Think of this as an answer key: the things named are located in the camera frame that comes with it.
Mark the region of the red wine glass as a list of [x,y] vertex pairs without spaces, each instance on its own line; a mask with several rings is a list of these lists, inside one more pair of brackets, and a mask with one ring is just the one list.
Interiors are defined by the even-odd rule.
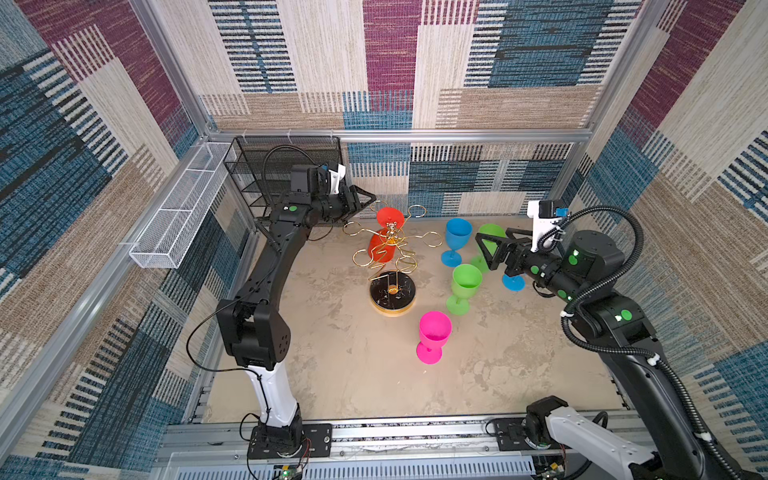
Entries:
[[376,214],[376,221],[380,229],[372,235],[367,252],[374,262],[386,264],[394,257],[405,217],[398,209],[384,207]]

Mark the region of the magenta wine glass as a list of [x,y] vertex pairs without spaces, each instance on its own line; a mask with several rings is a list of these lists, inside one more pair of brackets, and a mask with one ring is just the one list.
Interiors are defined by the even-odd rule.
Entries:
[[450,318],[439,311],[424,314],[419,322],[419,338],[416,354],[427,365],[438,363],[443,354],[443,347],[452,333]]

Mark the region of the green front wine glass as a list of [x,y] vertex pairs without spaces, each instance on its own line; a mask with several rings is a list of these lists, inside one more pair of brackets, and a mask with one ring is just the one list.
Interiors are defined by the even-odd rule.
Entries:
[[[478,229],[478,232],[481,234],[487,234],[495,237],[501,237],[501,238],[506,237],[505,229],[497,224],[492,224],[492,223],[488,223],[480,226]],[[498,248],[498,245],[493,241],[487,241],[487,240],[484,240],[483,244],[485,245],[490,256],[493,257]],[[471,259],[470,263],[474,265],[476,268],[478,268],[483,275],[485,275],[490,271],[481,249],[478,250],[478,254]]]

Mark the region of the blue front wine glass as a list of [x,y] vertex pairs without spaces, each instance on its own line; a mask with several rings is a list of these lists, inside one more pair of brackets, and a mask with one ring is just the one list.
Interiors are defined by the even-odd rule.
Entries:
[[504,287],[512,292],[520,292],[525,289],[526,282],[523,275],[509,276],[504,274],[502,276],[502,284]]

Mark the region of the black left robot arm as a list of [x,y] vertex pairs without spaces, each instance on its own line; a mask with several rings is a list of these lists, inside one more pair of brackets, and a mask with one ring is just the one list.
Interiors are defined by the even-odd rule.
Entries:
[[258,397],[261,412],[249,438],[257,450],[288,456],[305,445],[300,407],[283,364],[291,330],[279,312],[293,263],[317,224],[346,223],[376,200],[339,171],[311,165],[295,166],[290,189],[269,197],[266,245],[235,298],[220,302],[216,313],[225,351],[250,377]]

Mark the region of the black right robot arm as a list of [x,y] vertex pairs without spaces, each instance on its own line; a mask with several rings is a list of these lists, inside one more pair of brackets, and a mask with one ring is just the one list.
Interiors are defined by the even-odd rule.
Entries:
[[534,243],[528,232],[479,233],[476,242],[489,269],[525,274],[565,305],[560,324],[575,346],[597,354],[624,389],[653,445],[642,449],[594,422],[581,420],[563,400],[547,397],[530,408],[535,439],[575,448],[618,479],[756,479],[720,444],[682,379],[667,362],[644,310],[615,284],[639,260],[640,226],[625,256],[598,231],[579,231],[564,256]]

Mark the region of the green wine glass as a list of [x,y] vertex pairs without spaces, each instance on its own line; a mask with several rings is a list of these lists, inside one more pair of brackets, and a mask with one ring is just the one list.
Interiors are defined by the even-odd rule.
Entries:
[[[501,238],[506,237],[505,229],[497,224],[492,224],[492,223],[488,223],[480,226],[478,229],[478,232],[481,234],[487,234],[495,237],[501,237]],[[493,257],[498,248],[498,245],[493,241],[487,241],[487,240],[484,240],[483,244],[485,245],[490,256]],[[485,275],[490,271],[481,249],[478,250],[478,254],[471,259],[470,263],[474,265],[476,268],[478,268],[483,275]]]
[[446,301],[446,308],[454,316],[466,315],[470,310],[470,299],[477,293],[483,282],[482,272],[471,264],[457,266],[452,273],[452,295]]

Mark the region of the blue wine glass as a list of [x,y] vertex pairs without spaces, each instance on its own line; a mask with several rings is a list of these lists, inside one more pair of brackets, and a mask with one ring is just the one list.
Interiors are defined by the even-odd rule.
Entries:
[[504,287],[512,292],[520,292],[525,289],[526,282],[523,275],[509,276],[504,274],[502,276],[502,284]]
[[462,263],[459,250],[469,243],[472,231],[472,224],[462,218],[453,218],[446,223],[445,244],[448,250],[441,255],[445,266],[455,268]]

